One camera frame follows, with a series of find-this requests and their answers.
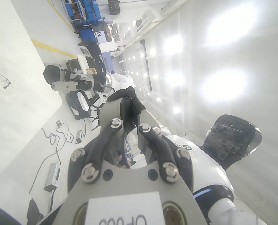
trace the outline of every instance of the humanoid robot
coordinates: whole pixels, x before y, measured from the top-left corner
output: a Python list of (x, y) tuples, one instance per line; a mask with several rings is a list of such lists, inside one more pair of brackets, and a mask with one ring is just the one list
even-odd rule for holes
[[(49, 220), (50, 224), (95, 224), (93, 210), (99, 204), (96, 200), (101, 200), (106, 207), (96, 211), (105, 217), (99, 225), (125, 224), (121, 214), (113, 212), (112, 199), (118, 202), (124, 196), (154, 193), (159, 195), (162, 217), (158, 216), (156, 222), (151, 216), (143, 218), (143, 214), (137, 214), (136, 218), (135, 213), (149, 202), (146, 199), (140, 203), (135, 199), (131, 201), (135, 218), (126, 224), (265, 224), (254, 214), (236, 209), (234, 190), (225, 172), (260, 144), (260, 130), (251, 123), (222, 115), (209, 131), (204, 145), (198, 147), (163, 130), (139, 102), (132, 87), (108, 97), (100, 111), (100, 123), (99, 135), (71, 155), (68, 197), (56, 217)], [(138, 147), (145, 156), (146, 166), (118, 168), (117, 159), (120, 156), (125, 159), (126, 135), (134, 128), (137, 128)], [(123, 202), (117, 205), (130, 209)]]

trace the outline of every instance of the yellow floor line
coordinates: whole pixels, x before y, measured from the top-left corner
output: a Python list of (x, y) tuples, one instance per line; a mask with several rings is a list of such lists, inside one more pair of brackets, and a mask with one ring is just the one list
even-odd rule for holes
[(59, 54), (62, 54), (64, 56), (68, 56), (68, 57), (71, 57), (71, 58), (77, 58), (77, 56), (74, 56), (74, 55), (69, 54), (65, 51), (59, 50), (59, 49), (54, 48), (52, 46), (49, 46), (47, 44), (41, 43), (37, 40), (32, 39), (32, 42), (33, 42), (34, 46), (37, 46), (37, 47), (40, 47), (40, 48), (43, 48), (43, 49), (46, 49), (46, 50), (49, 50), (49, 51), (53, 51), (53, 52), (56, 52), (56, 53), (59, 53)]
[(67, 23), (67, 21), (63, 18), (63, 16), (56, 10), (56, 8), (52, 5), (52, 3), (49, 0), (46, 0), (50, 6), (57, 12), (57, 14), (62, 18), (62, 20), (66, 23), (67, 26), (71, 29), (71, 31), (74, 32), (74, 29)]

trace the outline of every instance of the cardboard box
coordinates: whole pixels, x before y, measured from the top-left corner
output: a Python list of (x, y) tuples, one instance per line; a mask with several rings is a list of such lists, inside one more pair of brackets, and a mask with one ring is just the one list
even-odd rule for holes
[(90, 69), (87, 69), (87, 73), (97, 75), (97, 71), (96, 71), (96, 69), (95, 69), (95, 68), (90, 68)]

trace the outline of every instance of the black cable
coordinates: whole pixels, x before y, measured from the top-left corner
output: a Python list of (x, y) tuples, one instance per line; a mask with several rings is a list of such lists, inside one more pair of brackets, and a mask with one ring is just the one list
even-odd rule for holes
[[(46, 137), (46, 138), (49, 138), (49, 143), (50, 143), (50, 145), (54, 145), (55, 142), (56, 142), (56, 140), (57, 140), (57, 138), (59, 138), (59, 139), (58, 139), (58, 142), (57, 142), (57, 146), (56, 146), (56, 154), (57, 154), (57, 157), (58, 157), (59, 162), (60, 162), (60, 164), (61, 164), (61, 160), (60, 160), (60, 157), (59, 157), (59, 154), (58, 154), (58, 151), (57, 151), (57, 147), (58, 147), (58, 144), (59, 144), (59, 141), (60, 141), (60, 137), (59, 137), (58, 135), (55, 135), (54, 133), (50, 133), (49, 136), (47, 136), (46, 133), (45, 133), (45, 130), (44, 130), (43, 128), (41, 128), (41, 129), (43, 130), (45, 137)], [(55, 137), (55, 140), (54, 140), (54, 142), (52, 143), (52, 142), (51, 142), (51, 137), (53, 137), (53, 136)]]
[[(67, 137), (68, 137), (68, 133), (69, 133), (69, 126), (67, 124), (65, 124), (67, 126)], [(64, 132), (61, 132), (61, 131), (58, 131), (59, 128), (56, 129), (56, 132), (59, 132), (59, 133), (62, 133), (64, 136)], [(69, 136), (70, 136), (70, 141), (67, 140), (67, 137), (66, 137), (66, 141), (69, 142), (69, 143), (73, 143), (73, 144), (78, 144), (77, 142), (73, 142), (74, 140), (74, 136), (72, 135), (72, 133), (69, 133)]]
[(33, 181), (33, 184), (32, 184), (32, 186), (31, 186), (31, 189), (30, 189), (30, 191), (29, 191), (29, 194), (31, 193), (31, 191), (32, 191), (32, 189), (33, 189), (33, 186), (34, 186), (34, 184), (35, 184), (35, 181), (36, 181), (36, 179), (37, 179), (38, 173), (39, 173), (39, 171), (40, 171), (40, 169), (41, 169), (43, 163), (46, 161), (46, 159), (48, 159), (49, 157), (53, 156), (54, 154), (57, 154), (57, 153), (64, 147), (65, 143), (68, 142), (68, 140), (67, 140), (68, 133), (69, 133), (69, 127), (68, 127), (68, 131), (67, 131), (67, 136), (65, 136), (65, 134), (63, 133), (63, 134), (64, 134), (64, 137), (65, 137), (65, 141), (64, 141), (63, 146), (58, 150), (58, 145), (59, 145), (59, 141), (60, 141), (60, 140), (58, 140), (57, 146), (56, 146), (56, 152), (53, 153), (53, 154), (51, 154), (51, 155), (49, 155), (49, 156), (47, 156), (47, 157), (42, 161), (41, 165), (40, 165), (39, 168), (38, 168), (38, 171), (37, 171), (37, 173), (36, 173), (36, 176), (35, 176), (35, 178), (34, 178), (34, 181)]
[(85, 133), (83, 133), (83, 131), (81, 130), (81, 132), (82, 132), (82, 134), (83, 134), (83, 136), (86, 136), (86, 121), (85, 121), (85, 119), (83, 118), (83, 120), (84, 120), (84, 123), (85, 123)]
[(52, 210), (52, 206), (53, 206), (53, 194), (55, 194), (56, 189), (53, 190), (53, 193), (51, 195), (51, 201), (50, 201), (50, 208), (49, 208), (49, 212), (51, 212)]

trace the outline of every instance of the gray metal plate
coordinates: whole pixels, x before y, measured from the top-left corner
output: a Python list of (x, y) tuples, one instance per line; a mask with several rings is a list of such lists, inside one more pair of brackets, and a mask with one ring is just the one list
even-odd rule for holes
[[(107, 169), (113, 171), (113, 177), (110, 181), (103, 179), (103, 173)], [(151, 181), (148, 178), (150, 169), (155, 169), (158, 172), (156, 181)], [(175, 184), (166, 184), (159, 176), (157, 161), (139, 169), (122, 169), (104, 161), (101, 176), (95, 184), (86, 184), (81, 179), (77, 181), (53, 224), (72, 224), (78, 208), (90, 198), (155, 191), (159, 192), (162, 204), (171, 201), (183, 210), (188, 225), (206, 225), (202, 212), (185, 182), (180, 178)]]

